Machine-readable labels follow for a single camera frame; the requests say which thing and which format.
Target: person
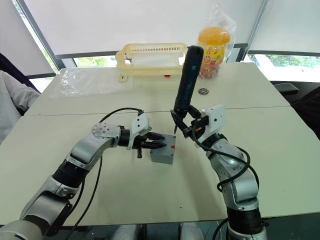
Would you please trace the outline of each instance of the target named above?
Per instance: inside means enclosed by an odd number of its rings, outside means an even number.
[[[39,95],[33,88],[0,70],[0,144],[21,117],[17,108],[27,111]]]

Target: black handle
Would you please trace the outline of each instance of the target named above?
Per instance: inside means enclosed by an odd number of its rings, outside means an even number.
[[[190,46],[186,53],[179,90],[173,108],[182,119],[187,115],[203,57],[204,49],[200,46]]]

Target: label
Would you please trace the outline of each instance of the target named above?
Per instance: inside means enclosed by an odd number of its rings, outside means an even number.
[[[217,66],[224,61],[225,46],[205,46],[203,50],[203,66]]]

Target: orange lid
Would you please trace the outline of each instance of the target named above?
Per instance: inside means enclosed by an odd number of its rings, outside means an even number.
[[[211,26],[199,33],[198,40],[205,45],[224,45],[229,43],[230,34],[222,27]]]

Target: wire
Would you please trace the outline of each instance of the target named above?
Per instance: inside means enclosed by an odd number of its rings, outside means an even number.
[[[112,114],[115,114],[117,112],[120,112],[122,110],[135,110],[135,111],[138,111],[138,113],[143,113],[144,111],[142,111],[141,109],[138,109],[138,108],[134,108],[134,107],[123,107],[123,108],[119,108],[117,110],[114,110],[110,113],[108,113],[107,115],[105,115],[100,121],[99,123],[102,123],[104,120],[106,120],[108,117],[110,117]]]
[[[106,120],[107,118],[109,118],[112,114],[114,113],[117,113],[117,112],[120,112],[122,110],[135,110],[135,111],[138,111],[138,114],[142,114],[144,111],[141,110],[141,109],[138,109],[138,108],[135,108],[135,107],[123,107],[123,108],[119,108],[117,110],[114,110],[110,113],[108,113],[107,115],[105,115],[100,121],[99,123],[102,123],[104,120]],[[84,218],[84,216],[86,215],[94,197],[95,197],[95,194],[96,194],[96,190],[97,190],[97,187],[98,187],[98,183],[99,183],[99,178],[100,178],[100,173],[101,173],[101,168],[102,168],[102,161],[103,161],[103,158],[102,156],[100,157],[100,166],[99,166],[99,170],[98,170],[98,175],[96,177],[96,181],[95,181],[95,185],[94,185],[94,189],[93,189],[93,192],[92,192],[92,195],[91,195],[91,198],[90,198],[90,201],[89,203],[87,204],[85,210],[83,211],[82,215],[80,216],[80,218],[78,219],[78,221],[75,223],[75,225],[72,227],[72,229],[70,230],[69,234],[67,235],[67,237],[65,238],[65,240],[68,240],[70,239],[72,233],[74,232],[74,230],[77,228],[77,226],[79,225],[79,223],[81,222],[81,220]],[[75,210],[75,208],[77,207],[80,199],[81,199],[81,196],[83,194],[83,191],[84,191],[84,188],[85,188],[85,180],[82,181],[81,183],[81,189],[80,189],[80,193],[79,193],[79,196],[74,204],[74,206],[72,207],[71,209],[71,212],[70,214]]]
[[[216,240],[217,235],[219,230],[222,228],[222,226],[228,222],[228,218],[224,219],[222,222],[220,222],[220,224],[216,227],[216,229],[214,230],[213,236],[212,236],[212,240]]]
[[[219,232],[220,232],[220,240],[222,240],[222,232],[221,232],[221,228],[219,229]]]
[[[87,204],[85,210],[83,211],[82,215],[80,216],[80,218],[78,219],[78,221],[75,223],[75,225],[72,227],[72,229],[70,230],[68,236],[66,236],[65,240],[69,240],[72,233],[74,232],[74,230],[76,229],[76,227],[79,225],[79,223],[81,222],[81,220],[84,218],[84,216],[86,215],[88,209],[90,208],[90,205],[95,197],[96,194],[96,190],[98,187],[98,183],[99,183],[99,178],[100,178],[100,173],[101,173],[101,168],[102,168],[102,156],[100,157],[100,165],[99,165],[99,170],[98,170],[98,175],[96,176],[96,181],[95,181],[95,185],[94,185],[94,189],[90,198],[89,203]]]
[[[225,239],[229,240],[230,239],[230,234],[228,228],[225,229]]]
[[[82,193],[84,192],[84,189],[85,189],[85,182],[86,180],[83,179],[82,183],[81,183],[81,189],[80,189],[80,192],[79,192],[79,196],[78,198],[76,199],[72,209],[71,209],[71,212],[69,213],[69,216],[72,214],[72,212],[75,210],[75,208],[77,207],[78,203],[80,202],[80,199],[82,197]]]
[[[259,178],[258,178],[258,175],[257,175],[256,171],[253,169],[253,167],[250,166],[251,159],[250,159],[249,153],[247,153],[247,151],[245,151],[244,149],[242,149],[240,147],[237,147],[241,152],[243,152],[246,155],[247,159],[246,159],[246,161],[244,161],[239,157],[236,157],[236,156],[233,156],[231,154],[228,154],[228,153],[225,153],[225,152],[222,152],[222,151],[217,151],[217,150],[214,150],[214,149],[212,149],[210,147],[207,147],[207,146],[203,145],[201,142],[199,142],[198,139],[196,138],[196,128],[197,128],[197,126],[193,126],[192,127],[191,135],[192,135],[192,138],[194,139],[195,143],[198,144],[201,148],[203,148],[206,151],[209,151],[209,152],[212,152],[212,153],[215,153],[215,154],[219,154],[219,155],[223,155],[223,156],[229,157],[231,159],[237,160],[237,161],[239,161],[241,163],[244,163],[243,169],[241,169],[237,174],[229,177],[226,180],[222,180],[221,182],[219,182],[217,184],[216,187],[220,192],[222,192],[222,188],[220,188],[220,187],[223,184],[229,183],[229,182],[237,179],[242,174],[244,174],[247,169],[250,169],[252,171],[252,173],[253,173],[253,175],[255,177],[256,183],[257,183],[257,185],[259,187]]]

